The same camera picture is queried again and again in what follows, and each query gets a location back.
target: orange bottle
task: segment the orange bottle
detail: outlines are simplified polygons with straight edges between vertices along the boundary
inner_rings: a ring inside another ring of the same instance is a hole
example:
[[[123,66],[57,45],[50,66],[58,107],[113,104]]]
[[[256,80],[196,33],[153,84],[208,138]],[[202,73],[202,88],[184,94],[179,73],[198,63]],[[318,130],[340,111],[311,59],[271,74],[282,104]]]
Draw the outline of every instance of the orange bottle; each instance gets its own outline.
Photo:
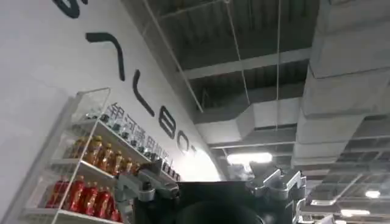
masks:
[[[132,170],[132,159],[128,157],[128,159],[123,159],[121,162],[120,172],[130,172]]]
[[[108,162],[112,155],[112,145],[108,143],[103,150],[101,150],[101,153],[99,155],[99,159],[97,162],[97,167],[100,168],[103,171],[107,171],[108,168]]]
[[[119,168],[121,166],[121,161],[123,160],[123,157],[122,157],[122,152],[121,151],[117,151],[115,153],[115,156],[113,157],[112,159],[112,164],[110,166],[110,173],[112,175],[117,175],[119,174]]]
[[[86,162],[95,165],[97,161],[97,155],[102,148],[102,137],[95,136],[88,145],[87,153],[83,157]]]

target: pipe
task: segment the pipe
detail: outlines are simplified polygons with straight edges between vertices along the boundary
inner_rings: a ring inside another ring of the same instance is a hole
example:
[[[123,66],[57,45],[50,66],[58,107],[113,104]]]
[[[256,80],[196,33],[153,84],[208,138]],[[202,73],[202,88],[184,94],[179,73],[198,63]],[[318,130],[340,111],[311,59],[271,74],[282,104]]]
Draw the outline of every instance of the pipe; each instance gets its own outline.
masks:
[[[205,7],[205,6],[208,6],[208,5],[212,5],[214,3],[221,2],[221,1],[223,1],[223,0],[214,0],[214,1],[211,1],[211,2],[206,2],[206,3],[199,4],[199,5],[191,6],[191,7],[185,8],[185,9],[179,9],[178,11],[162,15],[158,19],[165,19],[165,18],[168,18],[168,17],[171,17],[171,16],[176,16],[177,14],[181,14],[181,13],[187,12],[187,11],[192,11],[194,9],[199,9],[199,8],[202,8],[202,7]]]
[[[184,82],[185,82],[187,88],[190,90],[191,95],[192,95],[193,99],[194,99],[195,102],[196,102],[196,105],[199,107],[200,112],[203,113],[203,112],[204,112],[204,111],[203,111],[203,108],[202,108],[202,106],[200,105],[199,101],[197,100],[196,95],[195,95],[195,92],[194,92],[194,90],[192,89],[191,84],[190,84],[190,82],[188,81],[187,77],[185,76],[185,74],[184,74],[184,72],[183,72],[183,69],[182,69],[180,63],[179,63],[178,59],[176,58],[175,53],[173,52],[172,47],[171,47],[171,45],[169,44],[168,39],[166,38],[166,36],[165,36],[165,34],[164,34],[164,31],[162,30],[162,28],[160,27],[160,25],[159,25],[159,23],[158,23],[156,17],[154,16],[153,11],[152,11],[152,9],[151,9],[151,7],[150,7],[148,1],[147,1],[147,0],[143,0],[143,2],[144,2],[144,4],[145,4],[145,7],[146,7],[147,11],[149,12],[150,16],[152,17],[153,23],[156,25],[156,28],[157,28],[159,34],[161,35],[161,38],[163,39],[163,42],[164,42],[166,48],[168,48],[169,54],[171,55],[172,59],[174,60],[174,63],[176,64],[177,68],[179,69],[180,75],[182,75],[182,77],[183,77],[183,79],[184,79]]]
[[[320,211],[301,211],[302,215],[342,215],[340,212],[320,212]],[[371,213],[369,215],[370,217],[379,217],[379,218],[388,218],[390,219],[390,214],[376,214]]]
[[[240,65],[241,65],[241,76],[242,76],[243,81],[244,81],[245,95],[246,95],[246,99],[247,99],[247,101],[248,101],[248,105],[250,105],[250,100],[249,100],[249,95],[248,95],[248,89],[247,89],[247,87],[246,87],[246,80],[245,80],[245,75],[244,75],[244,65],[243,65],[243,61],[241,61],[241,55],[239,54],[239,49],[238,49],[238,42],[237,42],[236,32],[235,32],[235,30],[234,30],[234,24],[233,24],[233,20],[232,20],[232,15],[231,15],[231,13],[230,13],[230,8],[229,8],[230,0],[225,0],[225,3],[226,3],[227,15],[228,15],[229,21],[230,21],[230,27],[232,28],[232,34],[233,34],[233,38],[234,38],[234,44],[235,44],[235,46],[236,46],[238,61],[239,61]]]
[[[280,74],[280,18],[282,13],[282,1],[279,0],[278,6],[278,33],[277,33],[277,64],[276,64],[276,124],[275,131],[278,132],[278,123],[279,123],[279,74]]]
[[[358,181],[361,177],[363,176],[363,174],[358,174],[357,177],[355,177],[355,179],[353,179],[347,186],[346,188],[344,188],[338,195],[336,195],[333,199],[334,201],[337,201],[345,192],[347,192],[347,190],[349,190],[352,185],[354,185],[356,183],[356,181]]]

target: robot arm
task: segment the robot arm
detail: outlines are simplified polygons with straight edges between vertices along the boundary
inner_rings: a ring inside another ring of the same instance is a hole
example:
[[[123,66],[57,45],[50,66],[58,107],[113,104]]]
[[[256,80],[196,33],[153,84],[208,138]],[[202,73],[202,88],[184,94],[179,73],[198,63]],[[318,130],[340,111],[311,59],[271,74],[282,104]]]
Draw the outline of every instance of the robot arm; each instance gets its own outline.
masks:
[[[305,203],[301,172],[282,175],[280,169],[267,167],[254,173],[248,182],[170,183],[141,169],[137,176],[116,177],[115,201],[125,224],[234,223],[241,216],[237,223],[297,223]]]

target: bottle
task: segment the bottle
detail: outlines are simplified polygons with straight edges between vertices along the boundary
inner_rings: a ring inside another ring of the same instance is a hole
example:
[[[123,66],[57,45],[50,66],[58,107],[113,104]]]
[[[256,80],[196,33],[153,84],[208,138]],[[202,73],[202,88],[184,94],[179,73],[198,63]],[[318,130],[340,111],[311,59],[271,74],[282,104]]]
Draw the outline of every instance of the bottle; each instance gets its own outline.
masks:
[[[132,147],[136,147],[137,146],[137,140],[135,140],[135,139],[132,139],[131,141],[130,141],[130,145],[132,146]]]
[[[113,158],[113,162],[112,162],[112,165],[110,166],[110,173],[112,175],[117,175],[119,174],[119,168],[121,166],[121,161],[123,160],[123,157],[122,157],[122,152],[121,151],[117,151],[115,153],[115,156]]]
[[[121,117],[117,117],[116,119],[114,119],[111,124],[109,124],[108,126],[111,127],[111,129],[117,133],[117,134],[120,134],[121,132],[121,127],[122,127],[122,124],[123,124],[123,119]]]
[[[108,124],[110,122],[110,116],[108,115],[107,113],[108,111],[106,110],[104,112],[104,114],[102,114],[102,116],[100,117],[100,120],[105,123],[105,124]]]
[[[80,158],[86,143],[85,137],[80,137],[71,147],[70,158]]]
[[[139,146],[136,148],[140,153],[144,154],[145,153],[145,147],[143,145]]]
[[[132,175],[137,176],[138,171],[140,171],[140,167],[141,167],[141,165],[139,163],[133,163],[132,167],[130,169],[130,172],[132,173]]]
[[[93,137],[90,144],[88,145],[87,153],[85,154],[83,159],[86,162],[95,165],[97,160],[96,157],[99,151],[101,150],[101,148],[102,148],[102,137],[101,136]]]
[[[101,153],[99,155],[99,159],[97,159],[97,161],[98,161],[97,167],[103,171],[107,171],[108,162],[109,162],[111,155],[113,153],[111,147],[112,147],[112,145],[110,143],[108,143],[105,146],[105,148],[100,151]]]
[[[117,208],[115,208],[112,212],[111,212],[111,215],[110,215],[110,220],[111,221],[115,221],[115,222],[121,222],[121,218],[120,218],[120,213],[118,211]]]
[[[103,191],[100,191],[99,194],[97,195],[95,211],[93,215],[95,217],[105,219],[108,201],[110,200],[111,195],[110,195],[110,189],[108,187],[102,190]]]
[[[68,192],[67,199],[63,206],[64,209],[72,212],[79,211],[79,201],[84,189],[83,180],[83,176],[77,176],[77,180],[72,183],[71,189]]]
[[[88,183],[87,187],[84,187],[80,198],[79,212],[86,215],[93,215],[94,204],[96,197],[98,196],[98,183],[94,182],[92,185]]]
[[[171,176],[172,178],[175,178],[175,176],[176,176],[176,171],[172,169],[172,172],[171,172],[170,176]]]
[[[52,194],[50,196],[50,199],[46,203],[45,208],[58,208],[68,185],[69,181],[66,181],[65,177],[61,177],[60,180],[55,182]]]
[[[123,138],[123,140],[125,140],[126,142],[129,141],[129,137],[130,137],[130,126],[128,124],[124,124],[123,125],[123,128],[121,129],[121,137]]]
[[[143,152],[144,156],[147,158],[147,159],[151,159],[151,156],[152,156],[152,151],[148,148],[144,148],[144,152]]]
[[[102,113],[102,108],[101,107],[95,107],[92,108],[86,115],[85,119],[97,119],[99,115]]]
[[[157,161],[159,159],[159,157],[158,157],[158,155],[156,154],[156,153],[152,153],[151,154],[151,161],[152,162],[155,162],[155,161]]]
[[[128,157],[128,159],[122,159],[121,167],[119,168],[119,171],[121,173],[122,172],[125,172],[125,173],[131,172],[132,166],[133,166],[133,163],[132,163],[132,159],[130,157]]]
[[[170,172],[170,170],[171,170],[171,167],[168,165],[168,163],[167,163],[166,160],[164,160],[162,170],[163,170],[164,172],[166,172],[167,174],[168,174],[168,173]]]
[[[107,209],[105,210],[106,219],[112,220],[112,215],[114,210],[115,210],[115,202],[114,202],[114,198],[112,197],[112,192],[110,191],[110,199],[108,200]]]

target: white shelf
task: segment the white shelf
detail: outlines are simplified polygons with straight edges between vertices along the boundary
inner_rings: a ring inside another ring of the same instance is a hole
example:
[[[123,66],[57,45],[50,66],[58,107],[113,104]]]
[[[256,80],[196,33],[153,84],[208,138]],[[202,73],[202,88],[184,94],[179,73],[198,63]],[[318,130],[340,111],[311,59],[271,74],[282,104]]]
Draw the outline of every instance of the white shelf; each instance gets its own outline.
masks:
[[[64,165],[64,166],[75,166],[79,162],[79,159],[53,159],[51,161],[52,165]],[[88,176],[94,176],[94,177],[100,177],[100,178],[106,178],[106,179],[113,179],[114,176],[97,168],[96,166],[93,166],[86,161],[82,160],[80,161],[80,174],[82,175],[88,175]]]
[[[24,210],[24,215],[47,215],[54,216],[57,209],[50,208],[29,208]],[[95,216],[84,215],[76,212],[70,212],[67,210],[58,210],[58,220],[66,223],[107,223],[107,224],[123,224],[121,222],[115,222],[107,219],[97,218]]]
[[[109,126],[107,126],[105,123],[101,122],[100,120],[97,120],[97,126],[94,131],[94,135],[100,135],[103,138],[104,142],[109,142],[112,145],[112,149],[114,150],[120,150],[123,154],[123,156],[131,157],[134,161],[138,163],[149,163],[150,160],[145,157],[142,153],[140,153],[137,149],[132,147],[128,142],[123,140],[122,137],[120,137],[117,133],[115,133]],[[92,130],[92,127],[96,120],[85,120],[82,122],[75,123],[75,126],[80,127],[81,129],[84,129],[85,131],[90,132]],[[164,178],[166,181],[175,181],[171,176],[169,176],[166,172],[161,171],[161,177]]]

